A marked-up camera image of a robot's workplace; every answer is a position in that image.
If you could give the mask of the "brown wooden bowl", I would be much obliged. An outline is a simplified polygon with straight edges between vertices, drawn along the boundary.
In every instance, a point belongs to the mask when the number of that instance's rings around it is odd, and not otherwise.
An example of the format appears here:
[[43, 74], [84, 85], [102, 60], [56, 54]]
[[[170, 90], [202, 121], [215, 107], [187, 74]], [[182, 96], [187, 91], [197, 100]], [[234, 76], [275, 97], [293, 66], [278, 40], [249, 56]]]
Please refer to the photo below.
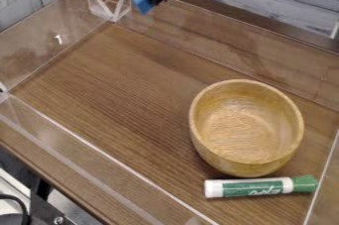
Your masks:
[[202, 159], [219, 171], [259, 177], [291, 160], [305, 135], [305, 120], [290, 97], [249, 79], [219, 81], [195, 96], [190, 134]]

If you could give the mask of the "green white dry-erase marker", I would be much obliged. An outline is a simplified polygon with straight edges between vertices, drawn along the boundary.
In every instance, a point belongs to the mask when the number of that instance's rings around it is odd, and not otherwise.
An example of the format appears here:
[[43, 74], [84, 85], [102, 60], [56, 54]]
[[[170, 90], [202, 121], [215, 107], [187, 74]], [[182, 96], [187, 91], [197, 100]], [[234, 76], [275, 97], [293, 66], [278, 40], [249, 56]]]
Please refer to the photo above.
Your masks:
[[205, 181], [207, 198], [259, 196], [314, 192], [318, 179], [313, 175], [253, 179], [211, 179]]

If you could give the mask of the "clear acrylic tray wall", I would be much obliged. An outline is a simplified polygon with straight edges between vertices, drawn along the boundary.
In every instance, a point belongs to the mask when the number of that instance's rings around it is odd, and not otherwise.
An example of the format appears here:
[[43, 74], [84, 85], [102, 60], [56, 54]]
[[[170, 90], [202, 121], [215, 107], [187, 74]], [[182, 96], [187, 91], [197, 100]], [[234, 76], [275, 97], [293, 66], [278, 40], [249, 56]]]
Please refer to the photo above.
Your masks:
[[[0, 33], [0, 147], [102, 222], [339, 225], [339, 51], [241, 22], [209, 0], [112, 20], [119, 0], [58, 0]], [[207, 199], [218, 176], [190, 138], [201, 90], [258, 80], [295, 102], [301, 147], [282, 168], [311, 194]]]

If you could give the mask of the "black metal table frame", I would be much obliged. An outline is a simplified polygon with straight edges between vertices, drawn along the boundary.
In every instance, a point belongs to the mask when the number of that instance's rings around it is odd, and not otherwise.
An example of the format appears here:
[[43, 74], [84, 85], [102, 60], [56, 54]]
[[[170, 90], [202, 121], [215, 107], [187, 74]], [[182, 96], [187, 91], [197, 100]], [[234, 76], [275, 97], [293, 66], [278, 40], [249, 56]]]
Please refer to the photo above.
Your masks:
[[40, 178], [31, 188], [30, 225], [78, 225], [48, 202], [51, 185]]

